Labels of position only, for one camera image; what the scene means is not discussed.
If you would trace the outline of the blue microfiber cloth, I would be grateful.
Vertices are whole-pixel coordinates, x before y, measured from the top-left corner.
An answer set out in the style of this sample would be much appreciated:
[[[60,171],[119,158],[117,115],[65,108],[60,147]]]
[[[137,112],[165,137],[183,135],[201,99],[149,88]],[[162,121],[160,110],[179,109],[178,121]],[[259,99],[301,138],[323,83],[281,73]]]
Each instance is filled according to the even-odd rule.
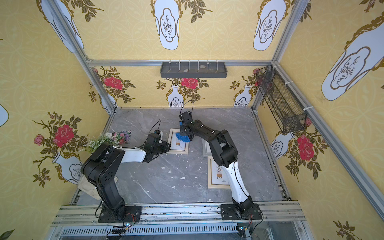
[[[191,139],[189,138],[189,136],[183,135],[183,133],[185,132],[183,123],[179,122],[179,125],[180,125],[180,131],[178,133],[176,133],[177,139],[184,142],[184,143],[190,143]]]

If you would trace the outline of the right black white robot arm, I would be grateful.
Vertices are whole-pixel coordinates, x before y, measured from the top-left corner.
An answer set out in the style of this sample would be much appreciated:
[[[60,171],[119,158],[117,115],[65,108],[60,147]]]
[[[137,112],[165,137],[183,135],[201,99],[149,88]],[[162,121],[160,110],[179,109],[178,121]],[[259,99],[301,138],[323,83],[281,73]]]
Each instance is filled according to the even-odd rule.
[[[187,136],[189,140],[197,136],[209,144],[214,161],[222,167],[228,178],[235,211],[241,218],[248,217],[252,212],[254,201],[244,185],[239,170],[238,150],[229,132],[211,129],[201,121],[193,120],[188,114],[189,112],[184,112],[179,115],[181,135]]]

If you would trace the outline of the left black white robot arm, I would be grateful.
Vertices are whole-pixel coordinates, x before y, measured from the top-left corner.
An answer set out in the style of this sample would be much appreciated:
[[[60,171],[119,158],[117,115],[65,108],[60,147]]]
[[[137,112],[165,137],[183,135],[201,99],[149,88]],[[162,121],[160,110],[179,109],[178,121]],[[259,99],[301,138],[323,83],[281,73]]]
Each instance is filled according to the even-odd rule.
[[[171,144],[163,141],[161,131],[150,133],[145,142],[134,148],[117,147],[103,141],[82,166],[88,182],[96,187],[103,208],[118,220],[126,215],[125,201],[119,194],[115,175],[122,163],[149,163],[169,152]]]

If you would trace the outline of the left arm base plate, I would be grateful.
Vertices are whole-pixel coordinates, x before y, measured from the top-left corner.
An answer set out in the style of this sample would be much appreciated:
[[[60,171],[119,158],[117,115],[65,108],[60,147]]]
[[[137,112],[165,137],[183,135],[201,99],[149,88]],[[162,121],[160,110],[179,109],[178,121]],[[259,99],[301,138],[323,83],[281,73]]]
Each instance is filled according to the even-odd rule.
[[[142,213],[142,206],[124,206],[113,211],[103,206],[98,223],[138,223]]]

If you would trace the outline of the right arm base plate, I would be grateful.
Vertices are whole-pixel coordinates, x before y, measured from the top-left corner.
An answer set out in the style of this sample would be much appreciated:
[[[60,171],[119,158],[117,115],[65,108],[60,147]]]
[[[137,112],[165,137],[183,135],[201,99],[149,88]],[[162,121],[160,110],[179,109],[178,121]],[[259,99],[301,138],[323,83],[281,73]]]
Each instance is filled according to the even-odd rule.
[[[258,204],[247,206],[245,209],[235,204],[222,204],[220,214],[224,221],[261,220],[263,218]]]

